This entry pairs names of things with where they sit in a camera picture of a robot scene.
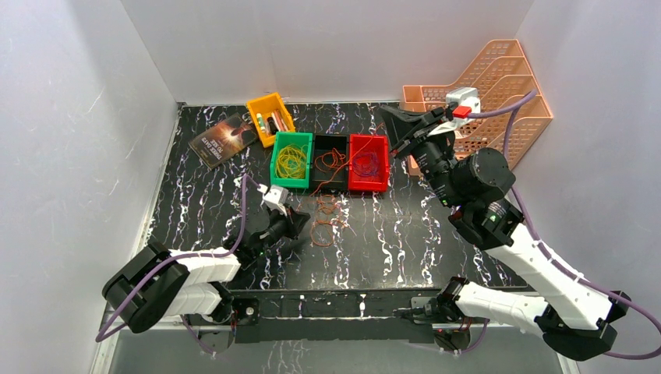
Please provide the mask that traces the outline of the red plastic bin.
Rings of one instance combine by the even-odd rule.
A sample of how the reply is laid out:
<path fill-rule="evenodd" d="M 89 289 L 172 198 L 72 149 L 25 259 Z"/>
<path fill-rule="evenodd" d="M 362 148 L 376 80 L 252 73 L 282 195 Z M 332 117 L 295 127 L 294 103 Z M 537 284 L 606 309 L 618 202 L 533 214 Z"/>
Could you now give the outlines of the red plastic bin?
<path fill-rule="evenodd" d="M 390 177 L 389 148 L 386 136 L 349 136 L 348 190 L 385 192 Z"/>

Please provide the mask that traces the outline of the black plastic bin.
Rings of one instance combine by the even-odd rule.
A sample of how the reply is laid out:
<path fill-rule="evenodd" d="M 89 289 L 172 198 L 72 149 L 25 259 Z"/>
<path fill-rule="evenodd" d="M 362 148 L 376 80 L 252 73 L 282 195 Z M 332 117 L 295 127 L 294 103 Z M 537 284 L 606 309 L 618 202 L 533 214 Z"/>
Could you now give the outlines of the black plastic bin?
<path fill-rule="evenodd" d="M 309 189 L 348 190 L 347 135 L 313 135 L 312 157 L 309 166 Z"/>

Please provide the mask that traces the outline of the green plastic bin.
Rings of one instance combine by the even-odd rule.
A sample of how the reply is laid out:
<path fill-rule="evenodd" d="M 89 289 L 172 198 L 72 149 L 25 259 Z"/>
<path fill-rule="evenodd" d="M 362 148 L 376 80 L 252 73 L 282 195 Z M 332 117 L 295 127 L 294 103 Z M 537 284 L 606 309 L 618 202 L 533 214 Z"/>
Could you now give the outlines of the green plastic bin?
<path fill-rule="evenodd" d="M 313 134 L 279 132 L 270 162 L 270 183 L 287 189 L 309 188 Z"/>

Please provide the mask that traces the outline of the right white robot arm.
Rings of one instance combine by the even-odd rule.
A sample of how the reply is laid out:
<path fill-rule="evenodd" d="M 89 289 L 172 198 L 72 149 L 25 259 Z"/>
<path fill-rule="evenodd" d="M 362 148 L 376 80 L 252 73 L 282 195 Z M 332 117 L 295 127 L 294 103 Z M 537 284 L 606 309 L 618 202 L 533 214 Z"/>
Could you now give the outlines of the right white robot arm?
<path fill-rule="evenodd" d="M 557 257 L 543 252 L 524 225 L 523 213 L 507 200 L 515 176 L 506 157 L 485 147 L 464 159 L 454 155 L 454 135 L 432 127 L 444 112 L 403 111 L 383 106 L 391 153 L 412 156 L 442 205 L 454 209 L 448 220 L 468 243 L 506 264 L 534 288 L 536 296 L 516 295 L 452 277 L 426 302 L 414 301 L 396 315 L 415 323 L 457 323 L 482 318 L 535 334 L 555 352 L 584 361 L 611 350 L 613 322 L 627 309 L 616 298 L 593 291 L 557 268 Z"/>

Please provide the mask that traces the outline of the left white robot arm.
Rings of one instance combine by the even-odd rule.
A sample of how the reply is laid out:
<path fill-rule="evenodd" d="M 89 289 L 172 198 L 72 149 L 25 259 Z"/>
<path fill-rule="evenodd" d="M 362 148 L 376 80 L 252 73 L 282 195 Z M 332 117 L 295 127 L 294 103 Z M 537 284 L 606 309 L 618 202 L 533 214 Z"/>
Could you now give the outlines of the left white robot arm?
<path fill-rule="evenodd" d="M 272 210 L 266 229 L 245 238 L 230 237 L 236 249 L 182 252 L 151 242 L 103 287 L 102 296 L 134 333 L 149 330 L 164 317 L 205 315 L 214 324 L 232 317 L 232 294 L 222 287 L 282 238 L 296 239 L 309 213 Z"/>

